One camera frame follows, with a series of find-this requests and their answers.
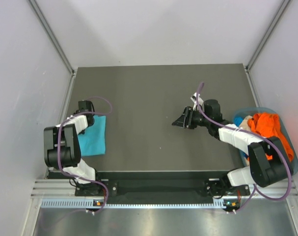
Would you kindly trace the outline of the cyan t shirt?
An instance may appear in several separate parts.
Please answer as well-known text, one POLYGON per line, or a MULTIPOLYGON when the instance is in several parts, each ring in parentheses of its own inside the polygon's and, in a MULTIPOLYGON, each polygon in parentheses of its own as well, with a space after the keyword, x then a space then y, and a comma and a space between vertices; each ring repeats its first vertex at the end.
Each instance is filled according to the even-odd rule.
POLYGON ((83 157, 104 155, 106 153, 106 116, 94 116, 94 124, 78 135, 83 157))

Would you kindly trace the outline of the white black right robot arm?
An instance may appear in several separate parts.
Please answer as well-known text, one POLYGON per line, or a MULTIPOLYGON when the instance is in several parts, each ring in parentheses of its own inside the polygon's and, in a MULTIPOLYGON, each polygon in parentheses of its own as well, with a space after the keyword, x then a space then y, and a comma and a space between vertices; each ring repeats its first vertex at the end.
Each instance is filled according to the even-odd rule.
POLYGON ((267 187, 291 178, 293 174, 293 167, 278 137, 264 138, 225 120, 217 100, 186 106, 172 125, 187 129, 205 127, 212 137, 232 145, 249 157, 248 166, 231 170, 222 177, 220 186, 225 194, 233 194, 241 185, 267 187))

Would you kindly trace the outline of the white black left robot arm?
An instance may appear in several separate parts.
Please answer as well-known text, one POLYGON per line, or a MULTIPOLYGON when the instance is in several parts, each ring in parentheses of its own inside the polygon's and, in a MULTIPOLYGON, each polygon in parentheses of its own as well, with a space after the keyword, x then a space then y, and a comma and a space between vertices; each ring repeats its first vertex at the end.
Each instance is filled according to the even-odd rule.
POLYGON ((63 124, 44 129, 44 161, 47 167, 62 169, 79 184, 86 184, 92 195, 102 192, 103 183, 96 179, 96 170, 81 158, 79 134, 94 124, 91 101, 78 102, 79 109, 69 116, 63 124))

